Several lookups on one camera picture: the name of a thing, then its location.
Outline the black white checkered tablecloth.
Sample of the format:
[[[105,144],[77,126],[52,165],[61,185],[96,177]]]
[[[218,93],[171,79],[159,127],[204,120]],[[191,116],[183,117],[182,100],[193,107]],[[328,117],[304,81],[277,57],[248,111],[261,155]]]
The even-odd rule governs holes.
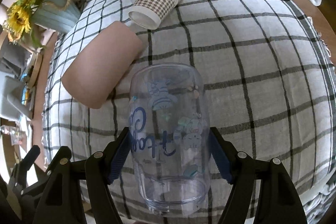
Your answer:
[[[335,71],[312,20],[292,0],[182,0],[156,30],[134,24],[135,0],[83,0],[57,43],[43,110],[44,149],[72,160],[103,150],[126,126],[159,173],[195,153],[206,126],[258,160],[279,158],[299,194],[335,171]],[[61,78],[119,21],[145,44],[103,106],[77,102]]]

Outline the clutter of small items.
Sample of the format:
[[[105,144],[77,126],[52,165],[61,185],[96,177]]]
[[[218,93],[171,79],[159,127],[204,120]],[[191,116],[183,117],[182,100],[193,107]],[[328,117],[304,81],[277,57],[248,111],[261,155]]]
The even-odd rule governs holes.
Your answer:
[[[18,122],[1,118],[1,137],[8,136],[11,145],[18,145],[24,152],[32,147],[33,127],[30,121],[20,118]]]

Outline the white mini projector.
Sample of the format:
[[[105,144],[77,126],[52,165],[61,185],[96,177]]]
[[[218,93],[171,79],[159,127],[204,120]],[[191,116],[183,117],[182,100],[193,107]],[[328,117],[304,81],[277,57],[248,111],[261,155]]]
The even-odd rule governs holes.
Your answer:
[[[21,116],[33,118],[32,111],[22,104],[25,83],[8,75],[1,80],[1,118],[18,122]]]

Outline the clear printed plastic cup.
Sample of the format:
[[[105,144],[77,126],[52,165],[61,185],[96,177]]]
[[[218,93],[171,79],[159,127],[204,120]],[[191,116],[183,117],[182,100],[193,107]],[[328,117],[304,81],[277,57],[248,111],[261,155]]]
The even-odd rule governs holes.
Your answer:
[[[210,188],[210,121],[199,72],[185,64],[146,67],[131,80],[129,130],[139,192],[167,217],[200,209]]]

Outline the pink plastic cup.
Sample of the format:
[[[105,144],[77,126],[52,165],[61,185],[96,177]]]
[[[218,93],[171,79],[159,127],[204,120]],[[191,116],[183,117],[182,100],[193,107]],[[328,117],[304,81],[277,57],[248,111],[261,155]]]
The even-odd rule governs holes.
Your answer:
[[[75,100],[99,109],[142,50],[138,36],[115,21],[78,54],[62,76],[62,84]]]

